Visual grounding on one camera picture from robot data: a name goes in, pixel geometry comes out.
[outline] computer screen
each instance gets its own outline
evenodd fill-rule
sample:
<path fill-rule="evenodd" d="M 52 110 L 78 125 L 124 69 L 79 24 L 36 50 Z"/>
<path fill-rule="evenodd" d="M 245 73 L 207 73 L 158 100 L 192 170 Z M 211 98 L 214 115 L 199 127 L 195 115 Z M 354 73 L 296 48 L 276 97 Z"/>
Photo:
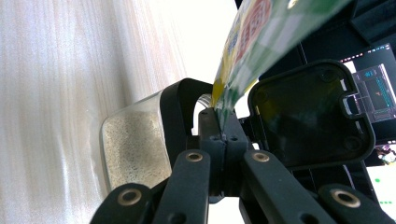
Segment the computer screen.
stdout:
<path fill-rule="evenodd" d="M 351 72 L 359 93 L 349 101 L 353 113 L 366 113 L 376 145 L 396 144 L 396 60 L 390 44 L 340 59 Z"/>

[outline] metal screw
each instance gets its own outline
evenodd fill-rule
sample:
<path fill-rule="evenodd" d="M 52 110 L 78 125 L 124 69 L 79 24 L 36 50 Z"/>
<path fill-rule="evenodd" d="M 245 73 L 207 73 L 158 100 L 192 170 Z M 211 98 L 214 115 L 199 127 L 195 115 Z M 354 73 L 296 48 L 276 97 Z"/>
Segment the metal screw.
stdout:
<path fill-rule="evenodd" d="M 138 189 L 125 189 L 123 190 L 117 199 L 120 205 L 130 206 L 138 203 L 142 198 L 142 192 Z"/>
<path fill-rule="evenodd" d="M 262 152 L 253 153 L 252 157 L 255 161 L 266 162 L 270 160 L 270 158 Z"/>
<path fill-rule="evenodd" d="M 361 206 L 361 200 L 358 197 L 343 189 L 331 189 L 330 194 L 333 199 L 346 207 L 357 208 Z"/>
<path fill-rule="evenodd" d="M 188 161 L 194 161 L 194 162 L 201 161 L 202 158 L 203 158 L 203 156 L 201 154 L 199 154 L 199 153 L 196 153 L 196 152 L 189 153 L 186 156 L 186 159 Z"/>

